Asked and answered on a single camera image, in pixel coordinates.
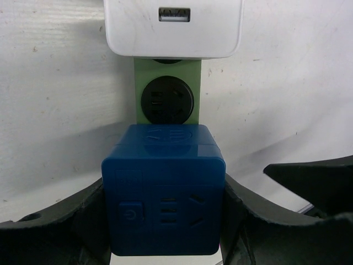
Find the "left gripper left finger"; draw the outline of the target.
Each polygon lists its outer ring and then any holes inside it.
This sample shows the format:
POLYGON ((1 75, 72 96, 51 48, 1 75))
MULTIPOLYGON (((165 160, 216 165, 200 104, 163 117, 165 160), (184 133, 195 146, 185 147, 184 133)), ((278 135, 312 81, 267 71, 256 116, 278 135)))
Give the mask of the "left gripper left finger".
POLYGON ((110 264, 103 181, 1 223, 1 264, 110 264))

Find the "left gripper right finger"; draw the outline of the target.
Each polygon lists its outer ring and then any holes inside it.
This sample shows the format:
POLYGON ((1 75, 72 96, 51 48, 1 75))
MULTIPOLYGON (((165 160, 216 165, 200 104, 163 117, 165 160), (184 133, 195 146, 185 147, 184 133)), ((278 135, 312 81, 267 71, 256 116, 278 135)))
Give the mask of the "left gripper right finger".
POLYGON ((352 214, 297 213, 226 175, 220 248, 223 264, 352 264, 352 214))

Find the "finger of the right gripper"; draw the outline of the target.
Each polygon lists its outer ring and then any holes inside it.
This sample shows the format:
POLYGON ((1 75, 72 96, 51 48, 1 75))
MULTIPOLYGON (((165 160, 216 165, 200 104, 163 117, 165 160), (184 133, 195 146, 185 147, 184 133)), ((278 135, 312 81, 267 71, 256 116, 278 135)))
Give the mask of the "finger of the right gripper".
POLYGON ((270 164, 263 173, 326 216, 352 213, 352 156, 270 164))

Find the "blue cube socket adapter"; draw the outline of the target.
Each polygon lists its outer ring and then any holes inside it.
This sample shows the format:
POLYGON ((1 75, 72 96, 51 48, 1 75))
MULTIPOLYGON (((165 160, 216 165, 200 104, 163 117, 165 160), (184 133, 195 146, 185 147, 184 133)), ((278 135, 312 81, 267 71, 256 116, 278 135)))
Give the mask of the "blue cube socket adapter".
POLYGON ((118 256, 218 251, 226 164, 204 125, 131 125, 102 162, 118 256))

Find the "green power strip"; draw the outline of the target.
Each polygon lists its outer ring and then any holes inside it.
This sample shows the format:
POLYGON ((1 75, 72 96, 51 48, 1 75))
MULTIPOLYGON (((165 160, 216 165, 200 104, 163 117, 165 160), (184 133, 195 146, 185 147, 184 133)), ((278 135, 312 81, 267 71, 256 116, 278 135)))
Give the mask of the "green power strip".
POLYGON ((198 124, 201 60, 134 59, 138 124, 198 124))

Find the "white USB charger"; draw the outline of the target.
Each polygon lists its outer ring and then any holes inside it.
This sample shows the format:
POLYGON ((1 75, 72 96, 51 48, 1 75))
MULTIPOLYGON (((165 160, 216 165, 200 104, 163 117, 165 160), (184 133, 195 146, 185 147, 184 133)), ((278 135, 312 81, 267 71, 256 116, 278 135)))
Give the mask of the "white USB charger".
POLYGON ((219 59, 240 43, 244 1, 104 1, 106 40, 116 54, 219 59))

